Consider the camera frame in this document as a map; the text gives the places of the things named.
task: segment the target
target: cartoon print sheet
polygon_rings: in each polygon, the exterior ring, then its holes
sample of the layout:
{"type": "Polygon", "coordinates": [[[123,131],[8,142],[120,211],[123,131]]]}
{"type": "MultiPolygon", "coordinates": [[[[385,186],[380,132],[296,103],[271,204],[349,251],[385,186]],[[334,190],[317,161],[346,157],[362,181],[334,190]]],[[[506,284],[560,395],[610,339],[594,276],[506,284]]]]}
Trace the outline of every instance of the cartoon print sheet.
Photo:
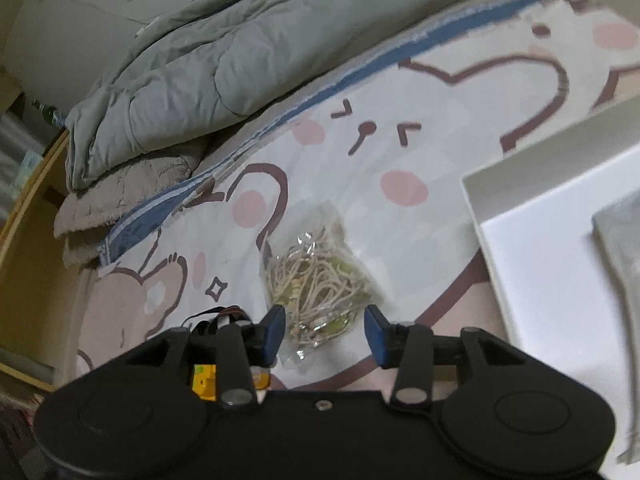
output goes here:
{"type": "MultiPolygon", "coordinates": [[[[103,270],[82,324],[78,373],[214,306],[237,304],[260,319],[258,248],[303,200],[338,209],[390,319],[437,328],[464,304],[459,317],[482,324],[478,313],[493,300],[488,285],[478,288],[488,277],[460,178],[638,93],[639,38],[605,7],[542,0],[306,108],[200,180],[103,270]],[[484,306],[465,303],[474,288],[484,306]]],[[[485,322],[499,332],[499,320],[485,322]]],[[[312,366],[278,364],[274,384],[341,388],[375,368],[359,318],[314,353],[312,366]]]]}

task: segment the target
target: silver bolt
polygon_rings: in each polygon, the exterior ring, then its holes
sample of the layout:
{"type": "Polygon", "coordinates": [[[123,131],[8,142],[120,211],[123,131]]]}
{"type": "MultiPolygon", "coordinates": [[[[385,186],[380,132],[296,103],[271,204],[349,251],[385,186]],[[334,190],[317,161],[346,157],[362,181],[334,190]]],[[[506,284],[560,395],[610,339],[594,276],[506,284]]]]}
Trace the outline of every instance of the silver bolt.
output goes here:
{"type": "Polygon", "coordinates": [[[396,399],[403,404],[420,404],[429,398],[429,394],[420,388],[402,388],[396,392],[396,399]]]}
{"type": "Polygon", "coordinates": [[[244,388],[233,388],[232,390],[223,392],[222,395],[220,395],[220,400],[227,406],[244,406],[254,400],[254,396],[244,388]]]}
{"type": "Polygon", "coordinates": [[[334,404],[330,400],[326,400],[326,399],[318,400],[318,402],[316,402],[316,408],[321,412],[330,410],[333,406],[334,404]]]}

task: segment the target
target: gray-green comforter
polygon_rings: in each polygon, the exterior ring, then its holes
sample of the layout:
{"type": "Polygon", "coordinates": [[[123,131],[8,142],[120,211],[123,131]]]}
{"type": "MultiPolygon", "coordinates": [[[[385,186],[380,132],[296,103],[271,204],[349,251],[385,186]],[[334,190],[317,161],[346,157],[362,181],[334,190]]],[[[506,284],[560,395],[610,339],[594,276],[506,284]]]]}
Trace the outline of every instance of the gray-green comforter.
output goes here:
{"type": "Polygon", "coordinates": [[[457,0],[195,0],[147,27],[68,115],[69,189],[225,128],[457,0]]]}

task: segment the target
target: circular cover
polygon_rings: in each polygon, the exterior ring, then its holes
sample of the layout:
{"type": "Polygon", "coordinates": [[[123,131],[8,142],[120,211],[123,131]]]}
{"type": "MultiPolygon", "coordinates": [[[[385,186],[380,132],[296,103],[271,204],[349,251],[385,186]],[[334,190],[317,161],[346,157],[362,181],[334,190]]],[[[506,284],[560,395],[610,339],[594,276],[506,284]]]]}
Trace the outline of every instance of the circular cover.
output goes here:
{"type": "Polygon", "coordinates": [[[559,373],[532,371],[496,367],[456,390],[440,413],[448,437],[507,474],[570,473],[597,463],[613,439],[610,407],[559,373]]]}
{"type": "Polygon", "coordinates": [[[36,414],[37,443],[83,476],[137,478],[173,463],[202,432],[206,409],[161,370],[144,375],[144,383],[78,381],[51,394],[36,414]]]}

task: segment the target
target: cartoon nose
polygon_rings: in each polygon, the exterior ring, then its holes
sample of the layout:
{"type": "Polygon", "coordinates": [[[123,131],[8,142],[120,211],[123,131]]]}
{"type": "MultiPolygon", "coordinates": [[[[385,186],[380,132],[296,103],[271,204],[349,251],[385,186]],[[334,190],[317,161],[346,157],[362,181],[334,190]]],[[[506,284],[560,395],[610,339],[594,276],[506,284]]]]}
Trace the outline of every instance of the cartoon nose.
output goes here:
{"type": "Polygon", "coordinates": [[[378,127],[376,123],[373,121],[364,121],[360,126],[358,126],[358,133],[361,137],[366,137],[372,135],[378,127]]]}

